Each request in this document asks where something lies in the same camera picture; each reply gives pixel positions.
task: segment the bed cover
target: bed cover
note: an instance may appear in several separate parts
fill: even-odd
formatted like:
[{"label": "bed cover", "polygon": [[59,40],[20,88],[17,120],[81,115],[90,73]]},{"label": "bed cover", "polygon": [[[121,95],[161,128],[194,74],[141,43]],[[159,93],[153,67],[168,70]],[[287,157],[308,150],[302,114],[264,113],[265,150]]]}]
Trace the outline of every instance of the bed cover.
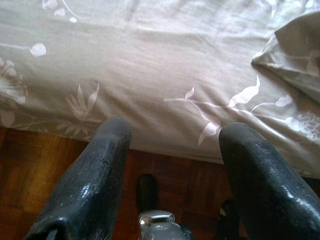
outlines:
[{"label": "bed cover", "polygon": [[122,116],[133,149],[222,163],[221,127],[243,122],[320,178],[319,6],[2,0],[0,124],[89,141]]}]

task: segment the floral pattern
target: floral pattern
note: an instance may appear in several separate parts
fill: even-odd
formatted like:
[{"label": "floral pattern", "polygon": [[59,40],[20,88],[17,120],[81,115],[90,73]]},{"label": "floral pattern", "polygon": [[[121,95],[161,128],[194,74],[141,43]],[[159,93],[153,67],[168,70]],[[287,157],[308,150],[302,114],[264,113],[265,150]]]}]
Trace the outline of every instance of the floral pattern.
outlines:
[{"label": "floral pattern", "polygon": [[[245,114],[247,114],[249,116],[270,118],[268,116],[255,114],[254,111],[257,108],[259,108],[261,106],[266,106],[266,105],[283,108],[283,107],[291,104],[292,101],[293,101],[291,96],[286,95],[286,96],[280,97],[276,102],[263,102],[263,103],[260,103],[260,104],[256,105],[251,111],[247,111],[247,110],[242,110],[242,109],[236,108],[236,106],[239,105],[239,104],[247,104],[247,103],[249,103],[250,100],[259,93],[259,88],[260,88],[260,79],[259,79],[259,76],[257,75],[256,76],[256,84],[253,85],[253,86],[248,86],[248,87],[244,88],[240,93],[235,94],[230,99],[228,105],[215,105],[215,104],[212,104],[210,102],[191,100],[190,98],[195,94],[195,87],[194,86],[192,87],[192,89],[189,92],[187,92],[185,94],[184,98],[170,98],[170,99],[169,98],[165,98],[163,100],[165,102],[177,102],[177,101],[179,101],[179,102],[188,102],[188,103],[192,104],[194,107],[197,108],[201,118],[203,120],[207,121],[204,129],[202,130],[202,132],[199,135],[199,139],[198,139],[198,146],[199,146],[203,142],[203,140],[205,138],[215,136],[217,134],[217,132],[218,132],[218,129],[221,128],[221,126],[222,126],[221,121],[217,117],[213,117],[213,116],[209,117],[206,113],[204,113],[201,110],[201,108],[199,107],[200,105],[206,105],[206,106],[211,107],[212,109],[214,109],[214,108],[230,109],[230,110],[235,111],[235,112],[245,113]],[[294,128],[297,131],[301,131],[303,133],[306,133],[306,127],[305,127],[306,124],[305,123],[302,125],[302,123],[299,122],[298,125],[296,123],[295,123],[295,125],[292,125],[292,122],[288,123],[288,122],[286,122],[285,120],[282,120],[282,119],[274,119],[274,120],[276,120],[278,122],[280,121],[280,122],[286,123],[287,125],[289,125],[290,128]]]},{"label": "floral pattern", "polygon": [[59,18],[69,15],[68,20],[74,24],[77,22],[77,19],[81,18],[81,16],[70,9],[65,0],[42,0],[42,9],[53,11],[53,15]]},{"label": "floral pattern", "polygon": [[320,50],[312,50],[308,56],[291,56],[286,55],[287,58],[298,61],[306,61],[306,70],[309,74],[320,77]]},{"label": "floral pattern", "polygon": [[320,117],[307,112],[297,117],[287,117],[284,122],[293,131],[305,134],[309,141],[320,144]]},{"label": "floral pattern", "polygon": [[69,106],[71,107],[71,110],[72,110],[74,116],[79,121],[81,121],[81,122],[86,121],[86,120],[94,121],[94,119],[89,119],[89,117],[90,117],[90,111],[92,110],[92,108],[95,105],[98,93],[99,93],[99,83],[98,83],[98,86],[97,86],[95,92],[93,92],[89,96],[88,101],[86,103],[84,94],[83,94],[81,87],[79,85],[76,98],[73,95],[66,98]]},{"label": "floral pattern", "polygon": [[29,46],[20,46],[20,45],[13,45],[13,44],[0,42],[0,47],[19,49],[19,50],[24,50],[24,51],[29,50],[29,52],[34,57],[41,57],[41,56],[47,54],[47,48],[43,43],[36,43],[33,46],[29,47]]},{"label": "floral pattern", "polygon": [[15,114],[10,109],[18,109],[26,102],[28,88],[21,74],[17,73],[15,64],[0,58],[0,121],[9,128],[15,121]]},{"label": "floral pattern", "polygon": [[58,131],[65,129],[63,134],[68,135],[70,133],[73,133],[72,134],[73,137],[77,136],[80,132],[83,132],[86,136],[88,136],[88,132],[89,132],[88,128],[84,124],[81,124],[81,123],[74,124],[68,121],[63,121],[62,123],[59,123],[56,126],[56,129]]}]

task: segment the parquet floor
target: parquet floor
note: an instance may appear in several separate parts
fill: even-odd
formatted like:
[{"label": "parquet floor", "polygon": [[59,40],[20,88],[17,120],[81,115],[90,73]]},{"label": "parquet floor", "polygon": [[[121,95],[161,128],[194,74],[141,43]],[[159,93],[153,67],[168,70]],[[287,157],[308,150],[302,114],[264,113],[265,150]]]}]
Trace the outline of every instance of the parquet floor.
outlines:
[{"label": "parquet floor", "polygon": [[[0,128],[0,240],[21,240],[86,142]],[[197,240],[213,240],[219,207],[232,197],[222,165],[131,150],[113,240],[137,240],[136,183],[153,174],[159,208],[174,213]]]}]

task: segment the leaf print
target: leaf print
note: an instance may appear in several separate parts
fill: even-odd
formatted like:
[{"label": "leaf print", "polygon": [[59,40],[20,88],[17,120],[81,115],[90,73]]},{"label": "leaf print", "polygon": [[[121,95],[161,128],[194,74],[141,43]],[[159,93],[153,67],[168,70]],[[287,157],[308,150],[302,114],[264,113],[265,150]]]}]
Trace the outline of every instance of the leaf print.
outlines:
[{"label": "leaf print", "polygon": [[43,45],[42,43],[36,43],[31,48],[28,46],[12,45],[12,44],[6,44],[2,42],[0,42],[0,46],[6,47],[6,48],[12,48],[12,49],[29,50],[34,57],[40,57],[47,53],[47,49],[45,45]]},{"label": "leaf print", "polygon": [[18,108],[17,104],[24,104],[28,95],[27,86],[22,75],[14,69],[15,64],[0,58],[0,102],[11,108]]},{"label": "leaf print", "polygon": [[53,13],[54,16],[60,16],[60,17],[64,17],[66,15],[66,10],[64,7],[62,8],[59,8],[58,10],[56,10],[54,13]]},{"label": "leaf print", "polygon": [[247,104],[254,96],[259,93],[260,79],[256,76],[256,85],[249,86],[242,90],[242,92],[234,95],[228,104],[229,108],[233,108],[237,104]]},{"label": "leaf print", "polygon": [[70,7],[67,5],[67,3],[66,3],[65,0],[61,0],[61,1],[63,2],[63,4],[64,4],[64,6],[66,7],[66,9],[67,9],[73,16],[75,16],[75,17],[77,17],[77,18],[81,18],[79,15],[77,15],[75,12],[73,12],[73,11],[70,9]]},{"label": "leaf print", "polygon": [[210,121],[210,119],[208,118],[208,116],[200,109],[200,107],[198,107],[198,110],[199,110],[199,112],[200,112],[201,117],[202,117],[204,120]]},{"label": "leaf print", "polygon": [[71,95],[70,97],[66,97],[66,101],[70,105],[73,115],[78,120],[90,120],[91,122],[93,121],[91,118],[88,118],[88,116],[95,105],[99,93],[99,86],[100,85],[98,83],[96,90],[89,96],[87,104],[80,85],[78,86],[76,98],[73,95]]},{"label": "leaf print", "polygon": [[69,21],[73,24],[77,23],[77,19],[74,16],[70,17]]},{"label": "leaf print", "polygon": [[307,3],[305,4],[305,7],[307,8],[307,9],[309,9],[309,8],[312,8],[312,6],[314,5],[314,0],[309,0],[309,1],[307,1]]},{"label": "leaf print", "polygon": [[95,102],[96,102],[96,99],[97,99],[97,96],[98,96],[98,93],[99,93],[99,83],[98,83],[98,86],[95,90],[94,93],[92,93],[88,99],[88,104],[87,104],[87,110],[88,111],[91,111],[91,109],[93,108]]},{"label": "leaf print", "polygon": [[0,110],[0,119],[3,126],[10,128],[15,121],[15,114],[13,111]]},{"label": "leaf print", "polygon": [[82,93],[80,85],[78,87],[77,99],[78,99],[79,107],[81,109],[87,111],[88,109],[87,109],[87,106],[86,106],[85,97],[84,97],[84,94]]},{"label": "leaf print", "polygon": [[287,117],[284,122],[295,132],[300,131],[300,122],[292,116]]},{"label": "leaf print", "polygon": [[282,96],[278,99],[278,101],[275,102],[275,105],[277,107],[285,107],[288,104],[292,103],[292,98],[289,95]]},{"label": "leaf print", "polygon": [[203,142],[203,140],[207,137],[211,137],[217,134],[217,129],[220,128],[221,122],[218,119],[214,119],[214,121],[210,121],[203,129],[199,136],[198,146]]},{"label": "leaf print", "polygon": [[83,140],[89,142],[92,139],[93,135],[88,135],[86,137],[83,138]]},{"label": "leaf print", "polygon": [[42,9],[55,9],[58,6],[57,0],[42,0]]},{"label": "leaf print", "polygon": [[42,43],[36,43],[29,49],[29,51],[34,57],[40,57],[47,53],[46,46]]},{"label": "leaf print", "polygon": [[185,94],[184,99],[189,99],[189,98],[191,98],[194,94],[195,94],[195,88],[194,88],[194,86],[193,86],[192,89]]},{"label": "leaf print", "polygon": [[277,10],[277,1],[276,0],[266,0],[268,4],[271,5],[271,18],[274,17]]},{"label": "leaf print", "polygon": [[55,127],[57,130],[65,129],[64,135],[73,132],[73,137],[76,137],[81,131],[88,136],[88,129],[81,124],[73,124],[72,122],[64,121]]}]

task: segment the bed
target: bed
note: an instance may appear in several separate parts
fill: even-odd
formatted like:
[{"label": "bed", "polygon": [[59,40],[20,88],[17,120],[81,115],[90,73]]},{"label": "bed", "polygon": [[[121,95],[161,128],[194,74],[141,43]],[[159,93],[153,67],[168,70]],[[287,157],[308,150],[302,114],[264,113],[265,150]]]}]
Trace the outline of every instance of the bed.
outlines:
[{"label": "bed", "polygon": [[320,178],[319,9],[315,0],[2,0],[0,124],[89,141],[121,116],[132,149],[222,163],[221,128],[243,122],[299,174]]}]

